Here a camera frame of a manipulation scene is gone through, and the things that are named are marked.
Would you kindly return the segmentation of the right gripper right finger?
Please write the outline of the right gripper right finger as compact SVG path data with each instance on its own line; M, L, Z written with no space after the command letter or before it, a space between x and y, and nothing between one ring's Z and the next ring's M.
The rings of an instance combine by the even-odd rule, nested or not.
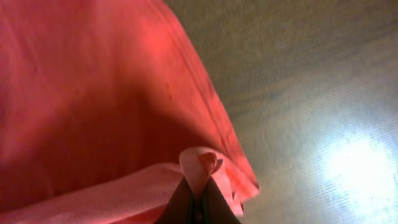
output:
M241 224L212 177L209 178L202 194L201 214L202 224Z

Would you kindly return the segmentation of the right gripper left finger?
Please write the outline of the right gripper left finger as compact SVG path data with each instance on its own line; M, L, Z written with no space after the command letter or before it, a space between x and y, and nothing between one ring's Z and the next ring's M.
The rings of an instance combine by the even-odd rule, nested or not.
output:
M155 224L194 224L195 198L185 178L178 184Z

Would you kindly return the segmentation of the orange printed t-shirt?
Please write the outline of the orange printed t-shirt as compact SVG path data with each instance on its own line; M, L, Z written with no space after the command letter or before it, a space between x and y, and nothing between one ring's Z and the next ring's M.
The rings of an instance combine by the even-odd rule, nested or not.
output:
M186 179L259 194L163 1L1 2L1 222L154 223Z

